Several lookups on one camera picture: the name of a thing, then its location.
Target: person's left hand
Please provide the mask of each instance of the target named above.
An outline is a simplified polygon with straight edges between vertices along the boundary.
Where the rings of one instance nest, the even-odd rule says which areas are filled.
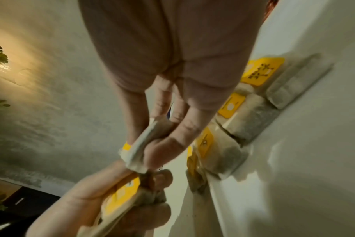
[[[28,229],[26,237],[74,237],[81,226],[92,226],[103,200],[115,185],[132,171],[122,160],[79,181],[45,211]],[[162,190],[172,183],[168,170],[154,173],[149,188]],[[145,205],[131,209],[108,236],[135,236],[164,225],[171,216],[168,204]]]

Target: yellow tag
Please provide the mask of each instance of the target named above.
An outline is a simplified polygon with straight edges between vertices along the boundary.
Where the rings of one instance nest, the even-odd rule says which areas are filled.
[[[105,214],[111,214],[113,211],[123,205],[126,201],[132,198],[137,193],[139,186],[140,178],[136,173],[120,181],[116,185],[116,192],[112,194],[105,208]]]
[[[129,145],[128,143],[125,143],[123,146],[123,150],[129,151],[131,149],[131,145]]]
[[[225,104],[220,108],[218,114],[225,118],[231,118],[239,106],[245,101],[245,96],[237,93],[232,93]]]
[[[214,142],[213,134],[209,128],[205,128],[201,135],[196,139],[196,146],[201,158],[205,158],[207,151]]]
[[[260,86],[283,65],[284,58],[261,58],[250,60],[240,82]]]
[[[192,146],[189,146],[187,159],[186,159],[186,166],[188,167],[188,171],[192,176],[194,176],[194,174],[195,174],[197,160],[198,159],[197,159],[196,153],[193,153]]]

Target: hand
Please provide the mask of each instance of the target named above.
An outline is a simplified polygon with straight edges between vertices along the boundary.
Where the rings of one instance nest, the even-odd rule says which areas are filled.
[[[174,94],[176,129],[150,144],[156,169],[183,152],[238,84],[265,0],[79,0],[105,71],[115,82],[132,144],[149,116],[164,116]],[[149,115],[145,90],[155,85]]]
[[[74,237],[81,226],[92,226],[103,200],[114,192],[115,184],[131,174],[122,160],[78,182],[45,211],[28,229],[26,237]],[[172,183],[172,174],[162,170],[153,174],[150,188],[162,190]],[[108,236],[141,235],[164,225],[171,216],[168,204],[131,209]]]

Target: gray wall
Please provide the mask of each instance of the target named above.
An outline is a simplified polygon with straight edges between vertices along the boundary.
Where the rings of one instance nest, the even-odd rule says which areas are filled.
[[[0,1],[0,45],[0,178],[76,182],[118,158],[121,111],[76,1]]]

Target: fingernail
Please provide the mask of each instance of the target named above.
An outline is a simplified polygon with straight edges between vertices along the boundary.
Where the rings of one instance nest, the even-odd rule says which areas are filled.
[[[155,189],[163,189],[166,177],[163,174],[157,174],[156,176],[154,176],[153,181]]]

